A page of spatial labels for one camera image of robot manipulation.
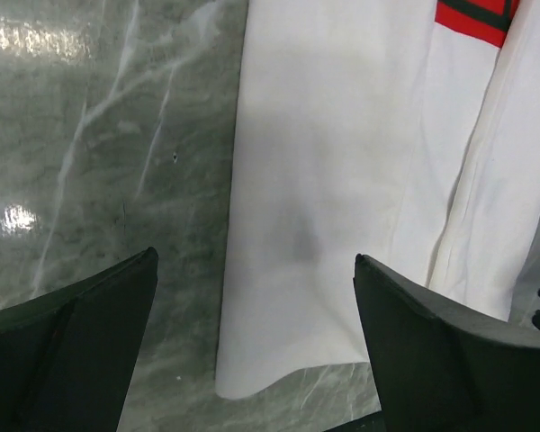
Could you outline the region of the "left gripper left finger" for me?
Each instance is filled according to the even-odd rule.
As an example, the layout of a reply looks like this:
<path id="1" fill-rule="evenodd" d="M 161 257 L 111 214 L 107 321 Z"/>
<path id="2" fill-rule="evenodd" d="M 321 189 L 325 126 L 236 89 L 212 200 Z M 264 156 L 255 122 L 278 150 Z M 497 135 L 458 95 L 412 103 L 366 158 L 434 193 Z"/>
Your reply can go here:
<path id="1" fill-rule="evenodd" d="M 114 431 L 158 285 L 150 247 L 0 310 L 0 431 Z"/>

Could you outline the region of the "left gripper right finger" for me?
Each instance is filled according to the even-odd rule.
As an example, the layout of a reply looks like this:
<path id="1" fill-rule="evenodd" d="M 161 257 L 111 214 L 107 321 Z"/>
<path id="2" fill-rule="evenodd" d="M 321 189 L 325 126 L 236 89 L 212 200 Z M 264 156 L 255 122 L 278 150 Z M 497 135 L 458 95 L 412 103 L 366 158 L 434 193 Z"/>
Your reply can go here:
<path id="1" fill-rule="evenodd" d="M 355 298 L 389 431 L 540 431 L 540 330 L 355 259 Z"/>

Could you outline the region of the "white coca-cola t-shirt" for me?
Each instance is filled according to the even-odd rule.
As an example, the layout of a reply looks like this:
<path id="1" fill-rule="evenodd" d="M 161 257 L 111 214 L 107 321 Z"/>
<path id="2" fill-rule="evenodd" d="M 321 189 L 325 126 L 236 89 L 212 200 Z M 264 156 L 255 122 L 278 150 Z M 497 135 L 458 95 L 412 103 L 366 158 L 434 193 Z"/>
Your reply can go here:
<path id="1" fill-rule="evenodd" d="M 216 392 L 369 358 L 366 254 L 498 320 L 540 219 L 540 1 L 253 1 Z"/>

